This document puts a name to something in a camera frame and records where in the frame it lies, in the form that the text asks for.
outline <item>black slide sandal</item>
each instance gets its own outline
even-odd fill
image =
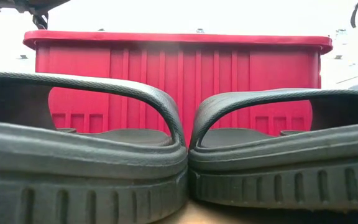
[[[255,105],[310,100],[310,132],[273,137],[208,129]],[[358,210],[358,90],[281,89],[215,95],[199,107],[189,152],[191,195],[223,205]]]
[[[141,144],[56,130],[50,86],[144,101],[163,116],[171,137],[129,130],[140,139],[162,140]],[[117,132],[125,136],[125,130]],[[186,194],[183,130],[165,92],[127,80],[0,72],[1,224],[150,223],[178,210]]]

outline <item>red plastic container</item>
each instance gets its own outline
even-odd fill
[[[120,78],[155,86],[178,104],[186,140],[198,105],[228,91],[320,88],[320,55],[328,37],[208,34],[115,34],[37,30],[24,44],[37,51],[36,72]],[[50,108],[59,128],[98,133],[118,128],[169,132],[161,116],[137,100],[56,88]],[[308,129],[308,102],[262,105],[228,114],[213,128],[254,128],[268,134]]]

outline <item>red crate rim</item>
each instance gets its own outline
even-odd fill
[[[195,42],[246,45],[295,45],[311,46],[326,54],[333,49],[329,37],[273,36],[273,35],[217,35],[217,34],[139,34],[109,32],[67,32],[35,30],[24,34],[23,44],[36,49],[37,41],[132,41],[132,42]]]

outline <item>dark cable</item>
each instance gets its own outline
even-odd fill
[[[354,10],[353,10],[352,17],[351,17],[351,25],[352,25],[353,28],[356,28],[357,10],[358,10],[358,3],[356,4],[356,6],[354,6]]]

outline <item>tan floor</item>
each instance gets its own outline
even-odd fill
[[[355,223],[358,213],[237,208],[189,201],[180,211],[154,224],[320,224]]]

